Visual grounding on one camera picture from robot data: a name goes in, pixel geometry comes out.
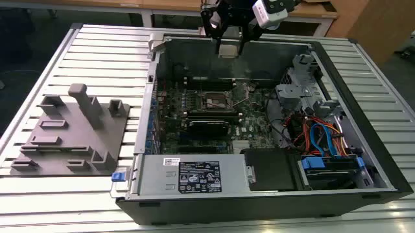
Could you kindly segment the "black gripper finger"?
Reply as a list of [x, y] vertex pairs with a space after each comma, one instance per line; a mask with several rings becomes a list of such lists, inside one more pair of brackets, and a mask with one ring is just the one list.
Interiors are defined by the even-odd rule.
[[263, 34], [263, 28], [259, 26], [259, 24], [245, 24], [240, 27], [241, 35], [239, 40], [239, 49], [237, 53], [243, 53], [243, 48], [247, 42], [256, 41], [261, 34]]
[[211, 18], [213, 17], [213, 13], [216, 13], [216, 7], [201, 7], [200, 16], [204, 27], [205, 36], [215, 40], [215, 54], [219, 54], [223, 31], [221, 27], [213, 27], [211, 23]]

